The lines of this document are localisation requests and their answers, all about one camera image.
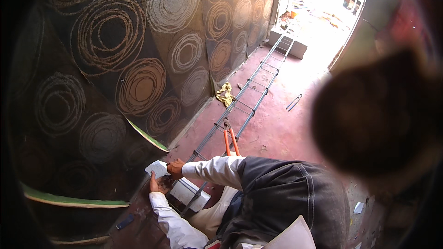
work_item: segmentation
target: blue tool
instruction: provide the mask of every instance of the blue tool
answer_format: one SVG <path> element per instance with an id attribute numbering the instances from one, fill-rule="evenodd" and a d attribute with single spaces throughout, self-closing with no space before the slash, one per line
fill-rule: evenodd
<path id="1" fill-rule="evenodd" d="M 132 221 L 134 221 L 134 215 L 130 213 L 129 216 L 125 218 L 125 220 L 117 224 L 115 227 L 117 228 L 117 230 L 121 230 L 129 225 Z"/>
<path id="2" fill-rule="evenodd" d="M 294 108 L 294 106 L 300 101 L 301 98 L 302 98 L 302 94 L 299 93 L 299 95 L 298 95 L 296 98 L 294 98 L 294 100 L 293 100 L 291 103 L 289 103 L 289 105 L 286 107 L 286 109 L 288 109 L 289 106 L 291 106 L 292 103 L 294 103 L 294 101 L 297 100 L 297 101 L 294 103 L 294 105 L 292 105 L 292 107 L 291 107 L 289 110 L 287 110 L 287 111 L 289 112 L 290 110 L 292 110 L 292 108 Z"/>

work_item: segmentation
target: blurry object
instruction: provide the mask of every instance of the blurry object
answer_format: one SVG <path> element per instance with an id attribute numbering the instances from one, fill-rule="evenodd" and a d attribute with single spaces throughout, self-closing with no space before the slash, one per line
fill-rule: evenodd
<path id="1" fill-rule="evenodd" d="M 354 213 L 362 213 L 364 205 L 364 203 L 358 202 L 354 207 Z"/>
<path id="2" fill-rule="evenodd" d="M 405 49 L 342 71 L 314 102 L 318 147 L 374 194 L 404 190 L 441 154 L 442 79 L 424 73 L 421 62 Z"/>
<path id="3" fill-rule="evenodd" d="M 117 230 L 121 230 L 121 229 L 125 228 L 127 225 L 131 224 L 133 221 L 134 221 L 134 215 L 130 213 L 127 218 L 125 218 L 122 222 L 117 224 L 115 227 L 117 228 Z"/>

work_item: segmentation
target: rebar ladder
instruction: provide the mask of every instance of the rebar ladder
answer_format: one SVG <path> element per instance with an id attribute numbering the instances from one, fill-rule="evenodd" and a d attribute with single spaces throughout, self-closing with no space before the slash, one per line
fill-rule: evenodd
<path id="1" fill-rule="evenodd" d="M 212 129 L 209 131 L 209 133 L 206 135 L 206 137 L 203 139 L 203 141 L 200 143 L 200 145 L 197 147 L 196 150 L 194 150 L 194 153 L 191 155 L 191 157 L 188 159 L 187 162 L 192 162 L 194 161 L 197 157 L 201 158 L 204 161 L 207 161 L 208 159 L 203 156 L 200 152 L 203 150 L 203 147 L 206 145 L 206 143 L 209 141 L 209 139 L 214 135 L 215 131 L 219 130 L 223 132 L 223 119 L 225 117 L 227 117 L 229 115 L 229 113 L 234 109 L 237 108 L 238 110 L 240 110 L 243 113 L 246 113 L 248 115 L 248 118 L 246 119 L 245 123 L 243 123 L 243 125 L 241 126 L 240 130 L 238 131 L 235 139 L 236 141 L 238 141 L 238 138 L 241 136 L 241 133 L 243 132 L 243 130 L 245 129 L 246 125 L 249 123 L 249 121 L 251 120 L 251 118 L 255 115 L 255 112 L 257 111 L 258 107 L 260 106 L 260 103 L 263 101 L 264 97 L 268 94 L 269 88 L 271 87 L 272 83 L 274 82 L 275 78 L 277 77 L 280 68 L 282 66 L 282 64 L 285 62 L 287 55 L 289 54 L 289 51 L 291 51 L 292 45 L 294 44 L 294 39 L 289 38 L 287 36 L 285 36 L 286 33 L 291 33 L 289 32 L 290 30 L 289 26 L 285 32 L 283 32 L 281 34 L 281 36 L 279 37 L 279 39 L 275 42 L 274 46 L 271 48 L 271 50 L 269 50 L 268 54 L 263 58 L 263 60 L 260 62 L 260 65 L 257 67 L 257 69 L 254 71 L 254 73 L 251 75 L 251 77 L 246 81 L 245 86 L 241 89 L 241 91 L 238 93 L 238 95 L 235 97 L 235 99 L 232 101 L 232 103 L 229 105 L 229 107 L 224 111 L 224 113 L 220 116 L 220 118 L 217 120 L 216 123 L 214 123 L 214 126 L 212 127 Z M 280 61 L 280 63 L 278 64 L 278 66 L 273 66 L 271 64 L 268 64 L 268 59 L 269 58 L 274 58 L 278 61 Z M 255 77 L 257 76 L 257 74 L 259 73 L 260 70 L 264 70 L 270 74 L 272 74 L 271 80 L 269 81 L 269 83 L 267 85 L 263 85 L 260 84 L 256 81 L 254 81 Z M 249 85 L 251 83 L 255 83 L 259 86 L 264 87 L 264 91 L 258 91 L 255 88 L 250 87 Z M 245 104 L 244 102 L 240 101 L 241 96 L 244 94 L 244 92 L 246 91 L 247 88 L 251 88 L 257 92 L 261 92 L 261 96 L 258 99 L 257 103 L 255 104 L 254 108 L 248 106 L 247 104 Z M 248 109 L 250 109 L 251 111 L 248 113 L 246 111 L 244 111 L 243 109 L 240 109 L 239 107 L 237 107 L 237 103 L 240 103 L 244 106 L 246 106 Z M 199 190 L 196 192 L 196 194 L 194 195 L 194 197 L 191 199 L 191 201 L 186 205 L 186 207 L 184 208 L 184 210 L 180 213 L 180 216 L 184 216 L 185 213 L 188 211 L 188 209 L 190 208 L 190 206 L 198 199 L 198 197 L 201 196 L 203 189 L 205 188 L 205 186 L 208 184 L 208 182 L 204 182 Z"/>

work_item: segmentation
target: pliers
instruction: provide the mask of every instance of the pliers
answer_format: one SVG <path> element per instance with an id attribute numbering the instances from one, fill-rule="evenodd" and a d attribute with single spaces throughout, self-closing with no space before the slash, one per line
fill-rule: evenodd
<path id="1" fill-rule="evenodd" d="M 231 133 L 231 137 L 232 137 L 232 143 L 234 144 L 235 153 L 237 154 L 237 156 L 240 156 L 240 151 L 238 150 L 237 141 L 235 140 L 234 130 L 232 130 L 232 127 L 229 124 L 228 120 L 229 120 L 228 117 L 225 117 L 223 119 L 223 122 L 224 122 L 224 143 L 226 143 L 226 155 L 227 156 L 231 155 L 231 149 L 229 147 L 229 140 L 228 140 L 228 129 L 229 129 L 229 132 Z"/>
<path id="2" fill-rule="evenodd" d="M 292 110 L 292 108 L 295 107 L 295 105 L 300 101 L 301 98 L 302 98 L 302 94 L 299 93 L 299 95 L 298 95 L 296 98 L 294 98 L 294 100 L 293 100 L 291 103 L 289 103 L 289 105 L 286 107 L 286 109 L 288 109 L 289 106 L 291 106 L 292 103 L 294 103 L 294 101 L 297 100 L 297 101 L 294 103 L 294 105 L 292 105 L 292 107 L 291 107 L 289 110 L 287 110 L 287 111 L 289 112 L 290 110 Z"/>

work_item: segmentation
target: white paper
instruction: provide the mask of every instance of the white paper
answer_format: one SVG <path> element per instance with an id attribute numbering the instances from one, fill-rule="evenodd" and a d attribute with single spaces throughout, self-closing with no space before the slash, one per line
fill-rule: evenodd
<path id="1" fill-rule="evenodd" d="M 358 202 L 357 205 L 355 205 L 354 213 L 362 213 L 364 205 L 365 205 L 364 203 Z"/>

